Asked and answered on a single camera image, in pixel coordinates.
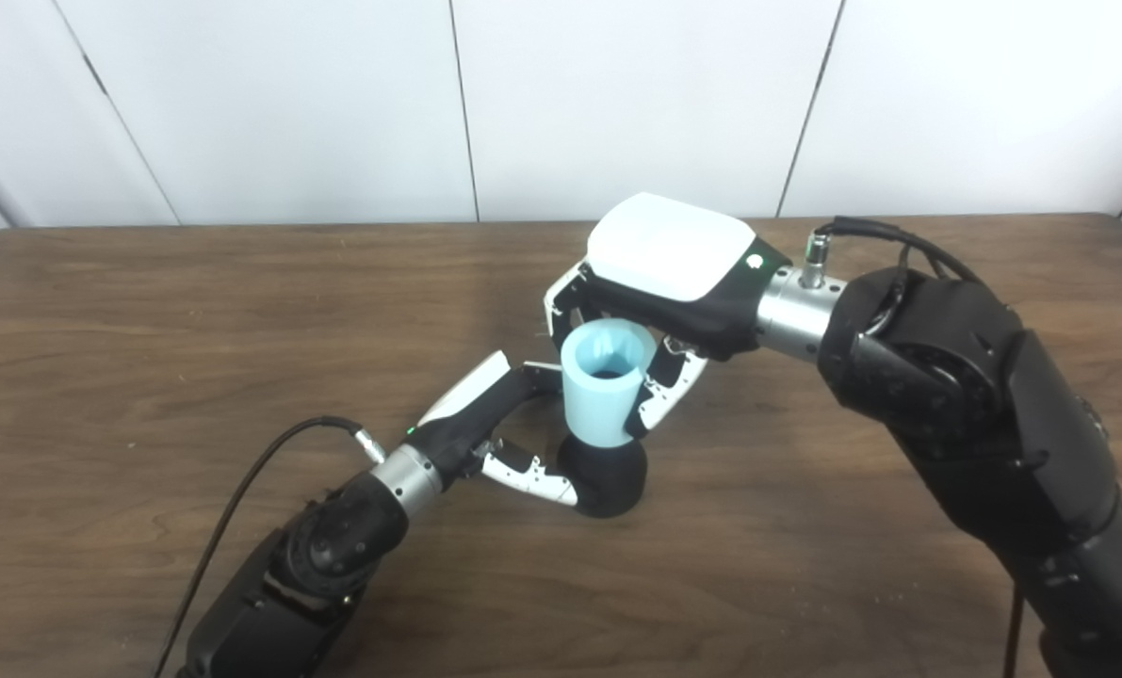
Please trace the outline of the black and white right hand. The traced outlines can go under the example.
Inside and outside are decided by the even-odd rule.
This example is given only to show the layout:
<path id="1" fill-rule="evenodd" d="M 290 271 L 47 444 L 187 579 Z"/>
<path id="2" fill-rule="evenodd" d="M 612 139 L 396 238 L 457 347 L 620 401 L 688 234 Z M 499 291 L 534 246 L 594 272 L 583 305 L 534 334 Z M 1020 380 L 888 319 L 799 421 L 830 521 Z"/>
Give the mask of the black and white right hand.
<path id="1" fill-rule="evenodd" d="M 640 439 L 707 361 L 758 350 L 760 301 L 789 263 L 741 219 L 640 193 L 611 207 L 581 262 L 545 292 L 548 335 L 560 347 L 577 323 L 603 317 L 663 335 L 626 412 L 626 434 Z"/>

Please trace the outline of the black and white left hand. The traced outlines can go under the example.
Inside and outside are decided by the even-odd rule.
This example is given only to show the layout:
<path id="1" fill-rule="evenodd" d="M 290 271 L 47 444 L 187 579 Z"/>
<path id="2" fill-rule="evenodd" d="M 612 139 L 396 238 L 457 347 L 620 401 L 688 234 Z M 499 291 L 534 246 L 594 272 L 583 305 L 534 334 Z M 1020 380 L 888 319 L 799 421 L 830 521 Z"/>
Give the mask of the black and white left hand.
<path id="1" fill-rule="evenodd" d="M 523 403 L 561 393 L 561 366 L 526 361 L 513 366 L 500 350 L 491 352 L 427 407 L 404 442 L 422 456 L 434 476 L 436 493 L 472 476 L 488 477 L 505 488 L 574 509 L 577 489 L 564 476 L 551 474 L 539 455 L 523 452 L 516 466 L 504 458 L 512 445 L 496 429 Z"/>

